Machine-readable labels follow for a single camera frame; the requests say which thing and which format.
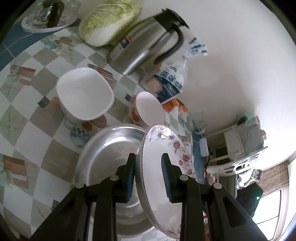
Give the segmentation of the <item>large stainless steel plate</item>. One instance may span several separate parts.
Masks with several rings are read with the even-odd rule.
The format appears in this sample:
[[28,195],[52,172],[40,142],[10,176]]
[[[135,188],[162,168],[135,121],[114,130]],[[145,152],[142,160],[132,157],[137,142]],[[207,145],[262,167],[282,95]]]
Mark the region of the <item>large stainless steel plate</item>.
[[[145,129],[131,124],[100,130],[83,148],[72,179],[73,184],[84,183],[90,186],[115,174],[119,166],[126,164],[130,153],[138,152],[145,133]],[[134,238],[154,229],[142,209],[135,183],[130,201],[116,205],[116,217],[120,238]]]

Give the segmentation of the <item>floral rimmed round plate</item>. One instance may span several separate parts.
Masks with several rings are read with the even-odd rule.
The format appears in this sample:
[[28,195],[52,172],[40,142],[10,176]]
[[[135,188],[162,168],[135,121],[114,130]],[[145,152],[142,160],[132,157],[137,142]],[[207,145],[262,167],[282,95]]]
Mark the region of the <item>floral rimmed round plate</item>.
[[168,237],[180,238],[182,204],[172,204],[166,193],[161,157],[167,153],[173,165],[197,180],[193,156],[182,139],[166,125],[152,126],[142,140],[135,163],[138,198],[151,224]]

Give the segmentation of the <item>strawberry pattern red-rimmed bowl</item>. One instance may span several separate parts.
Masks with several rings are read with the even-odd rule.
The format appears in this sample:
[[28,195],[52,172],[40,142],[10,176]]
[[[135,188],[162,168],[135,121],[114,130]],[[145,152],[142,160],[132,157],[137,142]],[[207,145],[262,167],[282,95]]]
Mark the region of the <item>strawberry pattern red-rimmed bowl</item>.
[[147,91],[140,91],[131,99],[127,121],[146,130],[156,124],[165,124],[165,113],[157,98]]

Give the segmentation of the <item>white tray with glasses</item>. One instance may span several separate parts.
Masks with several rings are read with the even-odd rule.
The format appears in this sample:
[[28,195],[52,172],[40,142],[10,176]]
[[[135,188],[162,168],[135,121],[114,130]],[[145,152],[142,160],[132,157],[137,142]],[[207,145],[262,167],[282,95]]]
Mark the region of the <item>white tray with glasses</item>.
[[63,28],[72,25],[78,18],[78,11],[81,7],[79,1],[62,1],[65,6],[56,27],[47,28],[47,13],[48,10],[43,8],[43,2],[39,1],[33,5],[29,15],[21,22],[22,29],[27,33],[49,33],[62,30]]

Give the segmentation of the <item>white plastic shelf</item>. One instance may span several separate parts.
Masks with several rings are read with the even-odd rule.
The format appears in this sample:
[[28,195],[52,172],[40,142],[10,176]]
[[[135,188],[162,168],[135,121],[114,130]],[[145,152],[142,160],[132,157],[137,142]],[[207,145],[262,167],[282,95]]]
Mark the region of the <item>white plastic shelf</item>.
[[267,149],[264,136],[259,123],[248,126],[247,122],[206,135],[212,151],[207,172],[226,177],[253,168]]

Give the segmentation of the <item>stainless steel thermos jug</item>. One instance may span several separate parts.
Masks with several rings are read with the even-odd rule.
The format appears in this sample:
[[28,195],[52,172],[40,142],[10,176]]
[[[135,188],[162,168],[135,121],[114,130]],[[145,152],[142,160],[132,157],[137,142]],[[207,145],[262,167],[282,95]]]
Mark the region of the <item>stainless steel thermos jug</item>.
[[157,56],[153,64],[158,65],[177,52],[184,43],[180,27],[190,27],[181,16],[171,9],[163,9],[157,15],[146,18],[128,30],[107,55],[112,69],[122,75],[130,75],[155,56],[172,34],[178,36],[177,42],[166,52]]

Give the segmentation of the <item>orange snack packet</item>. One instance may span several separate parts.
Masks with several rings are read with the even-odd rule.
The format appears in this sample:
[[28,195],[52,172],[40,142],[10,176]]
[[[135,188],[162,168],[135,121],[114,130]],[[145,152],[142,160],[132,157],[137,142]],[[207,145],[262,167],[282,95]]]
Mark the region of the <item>orange snack packet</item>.
[[177,99],[178,102],[178,107],[179,107],[179,113],[187,113],[188,112],[188,108],[179,100]]
[[172,112],[175,108],[179,107],[179,102],[177,99],[172,99],[163,104],[163,109],[168,113]]

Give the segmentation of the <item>napa cabbage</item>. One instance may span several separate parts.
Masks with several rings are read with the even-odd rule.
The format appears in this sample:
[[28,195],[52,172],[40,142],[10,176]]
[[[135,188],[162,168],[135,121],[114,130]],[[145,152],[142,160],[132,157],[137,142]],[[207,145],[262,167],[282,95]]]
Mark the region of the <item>napa cabbage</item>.
[[142,13],[142,1],[105,1],[85,16],[78,35],[88,45],[111,44],[133,24]]

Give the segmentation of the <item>toast bread bag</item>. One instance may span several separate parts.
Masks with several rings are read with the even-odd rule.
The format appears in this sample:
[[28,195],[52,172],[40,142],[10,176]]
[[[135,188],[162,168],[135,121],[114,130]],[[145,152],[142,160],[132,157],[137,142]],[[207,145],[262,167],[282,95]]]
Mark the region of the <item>toast bread bag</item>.
[[143,89],[153,94],[161,104],[174,99],[183,92],[187,82],[187,61],[196,56],[206,56],[206,45],[193,38],[181,59],[170,64],[163,64],[156,73],[141,80]]

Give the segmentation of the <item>white square bowl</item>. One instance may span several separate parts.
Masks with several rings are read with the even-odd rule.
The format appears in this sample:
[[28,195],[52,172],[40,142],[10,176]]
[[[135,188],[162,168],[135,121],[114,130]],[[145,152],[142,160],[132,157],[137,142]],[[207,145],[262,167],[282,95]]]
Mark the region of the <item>white square bowl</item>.
[[63,74],[56,83],[56,92],[62,111],[71,123],[95,120],[114,103],[114,93],[106,79],[89,67]]

